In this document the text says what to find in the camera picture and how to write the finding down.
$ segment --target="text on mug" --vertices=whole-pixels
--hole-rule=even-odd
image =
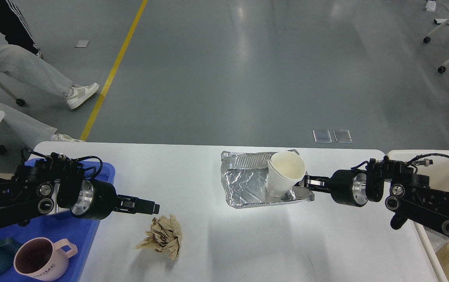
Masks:
[[[40,277],[40,276],[46,275],[47,273],[49,273],[49,271],[52,270],[52,268],[54,268],[54,266],[56,266],[56,264],[51,264],[51,267],[49,269],[47,269],[46,271],[44,271],[38,275],[34,275],[33,277]]]

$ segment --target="white sneaker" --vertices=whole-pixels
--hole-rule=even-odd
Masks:
[[[66,98],[66,102],[70,109],[76,109],[99,89],[99,84],[94,82],[89,86],[73,85],[71,89],[72,94]]]
[[[60,141],[60,142],[85,142],[80,139],[71,138],[71,136],[66,134],[54,134],[51,137],[51,141]]]

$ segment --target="black pants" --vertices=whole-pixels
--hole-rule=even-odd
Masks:
[[[33,54],[40,51],[21,11],[10,0],[0,0],[0,32],[9,44],[21,46]]]

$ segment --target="yellow floor line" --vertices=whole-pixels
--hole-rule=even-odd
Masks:
[[[101,94],[99,94],[99,98],[96,101],[96,105],[94,106],[94,109],[92,109],[92,113],[89,116],[87,123],[85,124],[85,128],[81,132],[80,139],[82,139],[82,140],[87,140],[87,137],[89,136],[89,133],[91,132],[92,126],[94,125],[94,122],[96,121],[96,117],[98,116],[99,110],[101,109],[101,106],[103,105],[104,98],[106,97],[106,94],[108,93],[108,90],[110,89],[110,85],[111,85],[111,82],[113,81],[113,78],[115,78],[115,74],[117,73],[118,66],[122,62],[125,51],[126,51],[127,47],[129,46],[129,42],[132,38],[132,34],[136,30],[137,23],[139,22],[139,18],[141,18],[141,15],[143,14],[144,7],[146,6],[147,2],[148,2],[148,0],[143,0],[141,7],[139,7],[139,10],[137,11],[136,17],[135,17],[134,21],[132,22],[129,33],[125,37],[122,48],[120,49],[120,52],[118,53],[115,63],[113,64],[113,68],[110,70],[108,79],[106,79],[106,82],[104,83],[103,90],[101,91]]]

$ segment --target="pink mug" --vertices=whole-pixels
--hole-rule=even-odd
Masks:
[[[61,248],[69,246],[64,252]],[[78,248],[68,239],[52,243],[47,238],[38,237],[24,243],[14,257],[17,273],[42,281],[54,281],[63,276],[69,266],[69,258],[76,255]]]

